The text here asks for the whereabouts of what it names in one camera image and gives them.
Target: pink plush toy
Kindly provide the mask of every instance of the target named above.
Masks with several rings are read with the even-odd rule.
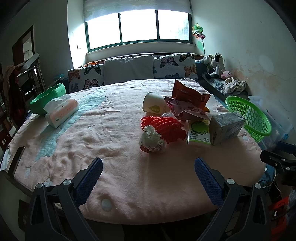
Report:
[[[233,77],[233,73],[231,73],[230,71],[222,70],[221,79],[225,80],[231,77]]]

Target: transparent plastic bin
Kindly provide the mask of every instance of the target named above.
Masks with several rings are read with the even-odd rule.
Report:
[[[280,109],[272,105],[265,98],[249,96],[249,100],[266,114],[272,126],[270,136],[264,137],[258,145],[262,150],[273,150],[278,141],[288,139],[293,126]]]

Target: butterfly print cushion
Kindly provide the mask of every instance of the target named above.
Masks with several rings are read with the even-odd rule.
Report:
[[[97,64],[81,69],[71,69],[69,75],[69,93],[92,87],[102,86],[104,84],[104,65]]]
[[[172,54],[154,58],[155,79],[193,79],[198,81],[194,53]]]

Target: green window frame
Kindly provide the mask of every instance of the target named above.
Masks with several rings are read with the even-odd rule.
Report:
[[[130,44],[130,43],[143,43],[143,42],[180,42],[180,43],[189,43],[192,44],[192,17],[191,14],[188,13],[188,24],[189,24],[189,40],[181,40],[181,39],[161,39],[159,37],[159,23],[158,23],[158,11],[155,10],[155,17],[156,17],[156,32],[157,32],[157,39],[149,39],[149,40],[136,40],[136,41],[128,41],[128,42],[123,42],[122,41],[122,34],[121,34],[121,22],[120,22],[120,13],[118,13],[118,21],[119,21],[119,33],[120,33],[120,43],[116,44],[110,44],[110,45],[105,45],[101,46],[95,49],[90,48],[89,44],[89,30],[87,27],[87,22],[84,23],[85,25],[85,35],[86,35],[86,43],[87,43],[87,49],[88,52],[96,51],[99,49],[104,49],[112,46],[119,46],[119,45],[124,45],[124,44]]]

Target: laundry basket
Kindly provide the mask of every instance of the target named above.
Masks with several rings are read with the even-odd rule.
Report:
[[[256,105],[236,96],[227,97],[225,103],[230,111],[237,111],[246,119],[244,127],[257,143],[271,134],[267,116]]]

